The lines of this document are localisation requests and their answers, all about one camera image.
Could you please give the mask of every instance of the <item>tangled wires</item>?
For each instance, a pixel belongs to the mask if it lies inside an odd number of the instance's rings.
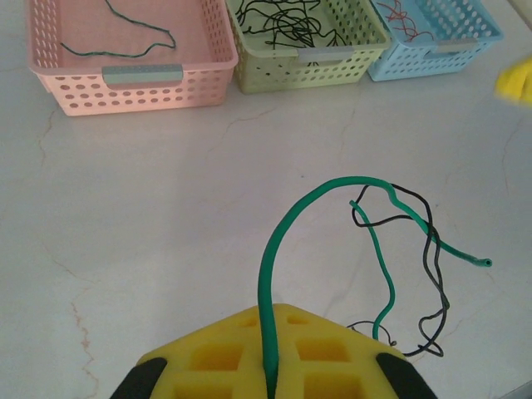
[[[323,33],[322,23],[309,15],[319,5],[320,0],[243,0],[236,17],[244,35],[266,34],[264,44],[273,49],[345,46],[335,29]]]
[[[387,16],[389,22],[399,21],[401,23],[400,27],[394,27],[394,29],[405,33],[407,37],[406,42],[411,42],[421,35],[431,35],[432,40],[434,40],[432,33],[428,31],[417,31],[416,23],[412,18],[408,17],[408,12],[402,10],[402,4],[399,0],[394,0],[394,7],[390,7],[383,2],[378,2],[377,5],[387,8],[390,11],[390,15]]]
[[[406,193],[408,195],[411,195],[411,196],[417,198],[425,206],[427,219],[428,219],[428,220],[425,221],[425,223],[426,223],[426,225],[428,227],[428,231],[427,231],[427,234],[426,234],[425,247],[423,249],[423,257],[422,257],[423,268],[425,269],[425,273],[428,276],[428,278],[432,281],[433,285],[436,287],[436,290],[437,290],[437,292],[439,294],[439,297],[440,297],[440,300],[441,300],[441,308],[437,312],[435,312],[435,313],[433,313],[433,314],[431,314],[429,316],[424,316],[424,317],[420,318],[420,320],[419,320],[418,328],[419,328],[419,331],[420,331],[421,335],[426,339],[426,343],[423,344],[423,345],[418,345],[418,348],[416,350],[411,351],[411,352],[403,353],[403,355],[405,357],[412,357],[412,356],[415,356],[415,355],[417,355],[419,353],[422,353],[422,352],[429,352],[429,353],[431,353],[431,354],[433,354],[435,356],[443,357],[443,350],[436,343],[436,339],[440,336],[441,331],[443,330],[443,327],[446,324],[447,311],[449,310],[451,305],[449,304],[449,300],[447,299],[447,296],[446,296],[445,291],[444,291],[443,277],[441,275],[441,268],[440,268],[440,264],[439,264],[440,251],[441,251],[440,235],[438,234],[438,231],[434,227],[433,219],[432,219],[431,207],[428,204],[428,202],[421,195],[419,195],[418,193],[415,193],[413,191],[404,189],[403,187],[401,187],[399,185],[392,185],[392,186],[396,190],[400,190],[403,193]],[[355,204],[359,204],[359,202],[362,200],[363,196],[366,194],[366,191],[367,191],[368,188],[369,188],[368,185],[364,186],[364,188],[362,189],[362,191],[361,191],[360,195],[358,196],[357,200],[354,201]],[[375,223],[361,223],[357,219],[357,209],[356,208],[353,208],[353,210],[352,210],[352,218],[353,218],[353,221],[355,222],[355,224],[358,227],[368,228],[368,229],[372,229],[372,228],[377,227],[377,226],[382,226],[382,225],[384,225],[386,223],[389,223],[389,222],[392,222],[394,220],[399,220],[399,219],[412,220],[412,218],[410,216],[406,215],[406,214],[399,214],[399,215],[396,215],[396,216],[392,216],[391,218],[380,220],[380,221],[375,222]],[[431,269],[429,268],[429,265],[428,265],[429,248],[431,247],[431,242],[433,240],[436,243],[436,251],[435,251],[435,254],[434,254],[434,269],[436,271],[436,276],[431,271]],[[375,323],[375,326],[377,328],[384,328],[383,326],[380,325],[380,321],[383,319],[383,317],[384,316],[382,316],[382,318],[380,318],[378,320],[378,324],[377,324],[377,320],[376,320],[376,322],[362,321],[362,322],[357,322],[357,323],[351,324],[348,327],[353,329],[353,330],[355,330],[355,327],[358,324],[361,324],[361,323]],[[440,318],[440,324],[439,324],[438,328],[434,331],[434,333],[431,336],[429,336],[425,332],[425,329],[424,329],[423,326],[424,326],[425,322],[427,322],[429,320],[433,320],[435,318]],[[396,344],[396,342],[392,341],[392,339],[390,337],[390,334],[388,333],[388,331],[386,329],[384,329],[384,331],[387,333],[388,343],[390,344],[390,346],[394,346]]]

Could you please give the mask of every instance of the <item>marble countertop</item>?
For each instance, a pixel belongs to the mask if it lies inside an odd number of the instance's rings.
[[[442,399],[497,398],[532,376],[532,109],[493,97],[532,50],[507,2],[505,32],[460,74],[244,96],[223,106],[69,118],[25,67],[20,0],[0,0],[0,396],[108,398],[145,352],[256,304],[273,228],[326,180],[371,175],[423,194],[441,256],[445,356],[412,358]],[[358,188],[304,212],[283,242],[274,299],[347,325],[387,301]],[[374,220],[392,214],[370,191]],[[438,309],[423,234],[378,230],[397,285],[385,319],[404,351]]]

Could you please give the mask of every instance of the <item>gray basket handle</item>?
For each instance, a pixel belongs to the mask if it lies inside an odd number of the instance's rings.
[[[144,66],[104,66],[101,69],[107,85],[128,85],[155,83],[160,81],[182,81],[181,64]]]
[[[478,41],[471,37],[465,39],[440,40],[436,42],[436,44],[438,47],[432,52],[435,54],[445,54],[450,52],[468,52],[477,46]]]
[[[298,61],[301,63],[344,61],[352,57],[353,46],[306,47],[298,49]]]

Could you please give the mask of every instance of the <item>yellow sponge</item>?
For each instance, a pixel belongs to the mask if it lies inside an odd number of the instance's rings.
[[[376,360],[385,353],[403,362],[397,350],[293,306],[275,305],[274,312],[280,351],[276,399],[398,398]],[[136,368],[157,361],[162,364],[145,396],[140,378],[128,376],[124,383],[134,382],[135,395],[119,387],[113,398],[267,399],[257,308],[156,349]]]
[[[495,91],[506,100],[532,106],[532,57],[503,71]]]

